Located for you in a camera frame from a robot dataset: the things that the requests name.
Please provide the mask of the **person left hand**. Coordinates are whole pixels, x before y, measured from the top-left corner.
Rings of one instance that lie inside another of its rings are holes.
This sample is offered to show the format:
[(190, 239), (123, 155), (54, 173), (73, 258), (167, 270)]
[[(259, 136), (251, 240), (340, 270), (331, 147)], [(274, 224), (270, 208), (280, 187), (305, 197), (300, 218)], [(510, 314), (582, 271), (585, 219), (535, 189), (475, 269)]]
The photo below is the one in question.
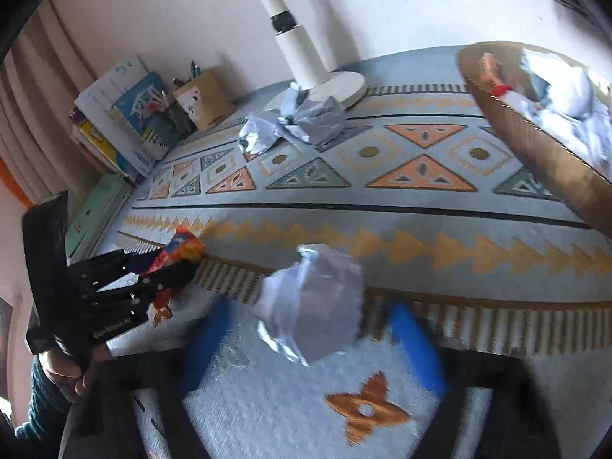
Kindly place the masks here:
[(99, 366), (111, 360), (112, 353), (107, 344), (93, 348), (86, 369), (82, 369), (59, 348), (47, 350), (37, 358), (45, 376), (58, 387), (63, 397), (70, 403), (76, 403), (90, 390), (99, 373)]

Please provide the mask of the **dark teal sleeve forearm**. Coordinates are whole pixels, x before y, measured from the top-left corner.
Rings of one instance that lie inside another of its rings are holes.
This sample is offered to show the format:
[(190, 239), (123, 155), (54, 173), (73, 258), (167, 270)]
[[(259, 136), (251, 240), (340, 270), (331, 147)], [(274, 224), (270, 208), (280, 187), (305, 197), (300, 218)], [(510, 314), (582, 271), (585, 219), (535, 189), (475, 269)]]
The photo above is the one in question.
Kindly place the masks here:
[(56, 453), (71, 407), (72, 404), (45, 375), (39, 359), (34, 358), (28, 420), (16, 428), (16, 439), (31, 450)]

